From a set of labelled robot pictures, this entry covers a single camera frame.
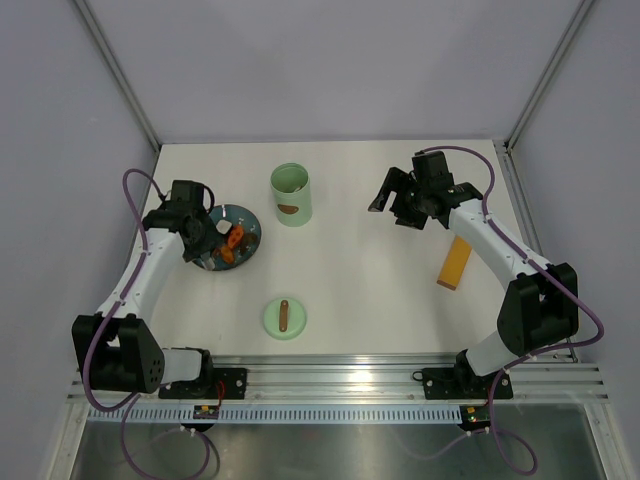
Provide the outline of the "green cylindrical lunch container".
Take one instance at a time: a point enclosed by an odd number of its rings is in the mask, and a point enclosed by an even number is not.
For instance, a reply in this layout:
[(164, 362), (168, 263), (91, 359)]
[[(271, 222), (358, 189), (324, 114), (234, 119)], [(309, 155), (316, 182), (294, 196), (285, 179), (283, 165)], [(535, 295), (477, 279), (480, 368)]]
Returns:
[[(294, 187), (304, 188), (292, 194)], [(279, 222), (287, 227), (301, 227), (312, 217), (311, 183), (308, 171), (300, 164), (285, 163), (270, 176), (270, 186)]]

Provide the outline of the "toy white cheese cube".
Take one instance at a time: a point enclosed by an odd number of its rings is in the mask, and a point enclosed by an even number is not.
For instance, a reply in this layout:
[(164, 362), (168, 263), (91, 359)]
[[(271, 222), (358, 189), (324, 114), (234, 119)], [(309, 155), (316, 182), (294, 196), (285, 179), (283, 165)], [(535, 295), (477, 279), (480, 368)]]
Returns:
[(233, 227), (233, 224), (226, 219), (221, 219), (216, 224), (216, 230), (221, 235), (227, 235), (229, 231), (232, 229), (232, 227)]

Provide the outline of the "metal tongs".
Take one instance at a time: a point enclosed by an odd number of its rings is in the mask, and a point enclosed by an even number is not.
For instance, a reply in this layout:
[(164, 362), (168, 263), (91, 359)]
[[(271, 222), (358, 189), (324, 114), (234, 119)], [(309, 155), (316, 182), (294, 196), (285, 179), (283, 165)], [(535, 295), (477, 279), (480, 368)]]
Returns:
[(201, 263), (207, 271), (214, 271), (216, 269), (215, 260), (210, 253), (201, 256)]

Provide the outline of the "toy orange carrot piece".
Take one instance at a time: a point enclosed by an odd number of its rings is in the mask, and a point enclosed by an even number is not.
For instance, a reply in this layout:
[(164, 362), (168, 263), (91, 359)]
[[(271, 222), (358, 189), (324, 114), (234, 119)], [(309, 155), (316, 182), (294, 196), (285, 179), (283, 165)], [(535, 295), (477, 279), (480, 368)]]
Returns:
[(229, 231), (227, 237), (227, 245), (230, 249), (237, 248), (244, 237), (244, 228), (242, 225), (235, 225)]

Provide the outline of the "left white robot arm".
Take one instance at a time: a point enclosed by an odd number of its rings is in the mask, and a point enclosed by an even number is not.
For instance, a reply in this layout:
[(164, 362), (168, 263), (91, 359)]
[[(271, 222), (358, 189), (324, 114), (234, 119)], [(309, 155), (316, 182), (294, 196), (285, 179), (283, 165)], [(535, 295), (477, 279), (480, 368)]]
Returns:
[(216, 374), (196, 348), (162, 348), (148, 322), (169, 274), (179, 262), (212, 260), (223, 237), (210, 217), (213, 192), (202, 183), (175, 180), (169, 195), (141, 220), (142, 245), (107, 300), (72, 325), (83, 384), (94, 390), (152, 393), (181, 382), (195, 398), (215, 388)]

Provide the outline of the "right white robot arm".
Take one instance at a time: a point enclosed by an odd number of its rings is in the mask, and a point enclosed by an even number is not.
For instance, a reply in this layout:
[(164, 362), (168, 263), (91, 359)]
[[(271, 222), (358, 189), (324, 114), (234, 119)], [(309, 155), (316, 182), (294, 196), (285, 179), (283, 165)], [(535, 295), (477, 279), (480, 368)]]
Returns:
[(389, 209), (397, 225), (417, 230), (429, 219), (438, 221), (471, 246), (505, 291), (495, 331), (458, 353), (444, 376), (464, 396), (476, 396), (502, 367), (576, 334), (577, 274), (566, 263), (551, 264), (502, 227), (486, 193), (455, 182), (442, 150), (417, 152), (412, 165), (409, 172), (388, 170), (369, 211)]

